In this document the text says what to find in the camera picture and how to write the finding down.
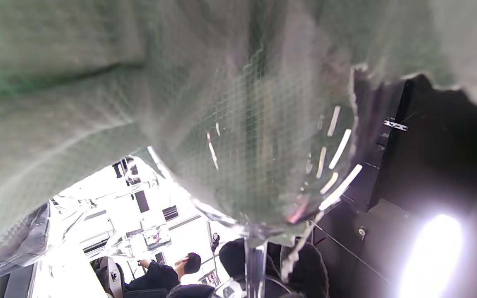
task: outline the man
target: man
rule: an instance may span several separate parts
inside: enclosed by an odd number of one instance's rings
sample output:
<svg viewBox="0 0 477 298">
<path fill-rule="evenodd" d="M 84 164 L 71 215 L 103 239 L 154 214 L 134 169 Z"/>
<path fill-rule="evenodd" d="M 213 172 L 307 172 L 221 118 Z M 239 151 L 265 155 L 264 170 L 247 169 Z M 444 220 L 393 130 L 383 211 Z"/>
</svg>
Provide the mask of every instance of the man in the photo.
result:
<svg viewBox="0 0 477 298">
<path fill-rule="evenodd" d="M 164 288 L 170 292 L 172 288 L 180 284 L 183 275 L 193 274 L 200 270 L 201 258 L 196 253 L 190 252 L 174 264 L 174 269 L 171 266 L 158 264 L 154 260 L 141 260 L 140 264 L 148 271 L 142 277 L 138 277 L 126 285 L 127 291 Z"/>
<path fill-rule="evenodd" d="M 268 243 L 266 258 L 266 275 L 280 279 L 281 260 L 291 251 L 290 247 L 282 247 Z M 244 239 L 227 242 L 220 249 L 220 262 L 229 277 L 238 279 L 245 274 Z M 310 243 L 299 251 L 299 261 L 294 264 L 294 271 L 289 276 L 290 290 L 302 293 L 306 298 L 328 298 L 329 280 L 327 270 L 320 252 Z"/>
</svg>

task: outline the black hair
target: black hair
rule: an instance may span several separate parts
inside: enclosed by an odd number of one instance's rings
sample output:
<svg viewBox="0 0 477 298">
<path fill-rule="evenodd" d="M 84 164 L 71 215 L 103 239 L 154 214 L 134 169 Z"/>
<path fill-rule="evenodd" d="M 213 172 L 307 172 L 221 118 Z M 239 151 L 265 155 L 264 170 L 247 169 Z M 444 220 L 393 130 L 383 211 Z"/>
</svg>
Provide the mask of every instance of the black hair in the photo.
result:
<svg viewBox="0 0 477 298">
<path fill-rule="evenodd" d="M 185 274 L 192 274 L 192 273 L 197 273 L 198 270 L 200 270 L 200 266 L 202 263 L 202 259 L 198 254 L 190 252 L 186 256 L 187 263 L 185 264 L 184 270 Z"/>
</svg>

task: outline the plastic bag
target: plastic bag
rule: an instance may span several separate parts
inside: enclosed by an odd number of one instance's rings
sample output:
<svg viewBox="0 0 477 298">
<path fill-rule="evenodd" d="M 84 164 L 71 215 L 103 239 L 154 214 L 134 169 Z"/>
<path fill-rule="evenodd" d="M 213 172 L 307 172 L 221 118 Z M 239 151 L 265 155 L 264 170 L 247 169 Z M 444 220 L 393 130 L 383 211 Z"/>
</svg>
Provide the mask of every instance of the plastic bag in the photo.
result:
<svg viewBox="0 0 477 298">
<path fill-rule="evenodd" d="M 38 262 L 61 246 L 87 211 L 87 202 L 50 200 L 0 236 L 0 276 Z"/>
</svg>

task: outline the man's arm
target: man's arm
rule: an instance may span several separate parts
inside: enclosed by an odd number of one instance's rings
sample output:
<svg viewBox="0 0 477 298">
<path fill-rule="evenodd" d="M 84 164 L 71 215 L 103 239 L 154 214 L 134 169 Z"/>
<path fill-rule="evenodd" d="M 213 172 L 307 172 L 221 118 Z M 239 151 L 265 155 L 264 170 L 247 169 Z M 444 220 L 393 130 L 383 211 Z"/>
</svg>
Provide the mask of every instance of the man's arm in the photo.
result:
<svg viewBox="0 0 477 298">
<path fill-rule="evenodd" d="M 148 266 L 150 266 L 151 260 L 140 260 L 140 265 L 143 266 L 144 268 L 148 269 Z"/>
</svg>

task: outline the green mesh bag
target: green mesh bag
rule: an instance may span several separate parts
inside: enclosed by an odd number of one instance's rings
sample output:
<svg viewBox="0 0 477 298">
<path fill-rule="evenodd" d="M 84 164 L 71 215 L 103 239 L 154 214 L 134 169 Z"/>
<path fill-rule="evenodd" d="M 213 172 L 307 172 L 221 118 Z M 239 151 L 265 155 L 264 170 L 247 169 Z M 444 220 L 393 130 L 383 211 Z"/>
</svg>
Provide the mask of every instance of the green mesh bag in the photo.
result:
<svg viewBox="0 0 477 298">
<path fill-rule="evenodd" d="M 435 25 L 451 6 L 0 0 L 0 232 L 149 145 L 218 211 L 298 223 L 351 168 L 366 125 L 354 72 L 371 90 L 418 71 L 453 83 L 458 60 L 445 53 L 460 39 L 452 32 L 442 45 Z"/>
</svg>

